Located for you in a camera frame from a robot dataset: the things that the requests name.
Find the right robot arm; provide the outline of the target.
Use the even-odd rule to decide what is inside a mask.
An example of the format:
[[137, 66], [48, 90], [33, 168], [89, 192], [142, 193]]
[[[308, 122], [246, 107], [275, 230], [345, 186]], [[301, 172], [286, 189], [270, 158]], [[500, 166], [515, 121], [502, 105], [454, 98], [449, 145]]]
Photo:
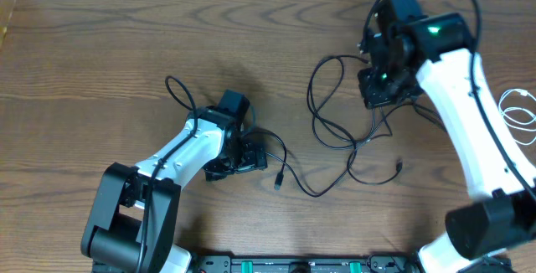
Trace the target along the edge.
[[378, 30], [358, 73], [369, 109], [427, 95], [456, 149], [472, 203], [447, 213], [444, 234], [417, 255], [423, 272], [492, 271], [495, 255], [535, 237], [535, 168], [514, 141], [463, 17], [429, 17], [417, 0], [378, 0]]

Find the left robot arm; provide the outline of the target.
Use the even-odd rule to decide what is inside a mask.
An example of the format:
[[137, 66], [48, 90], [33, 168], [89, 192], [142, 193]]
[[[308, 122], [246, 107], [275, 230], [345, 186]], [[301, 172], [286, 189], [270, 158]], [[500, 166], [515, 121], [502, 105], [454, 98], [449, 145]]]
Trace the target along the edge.
[[245, 136], [249, 108], [227, 90], [217, 105], [192, 108], [151, 157], [104, 171], [80, 243], [94, 272], [188, 271], [193, 256], [173, 239], [182, 190], [199, 171], [216, 181], [267, 167], [263, 146]]

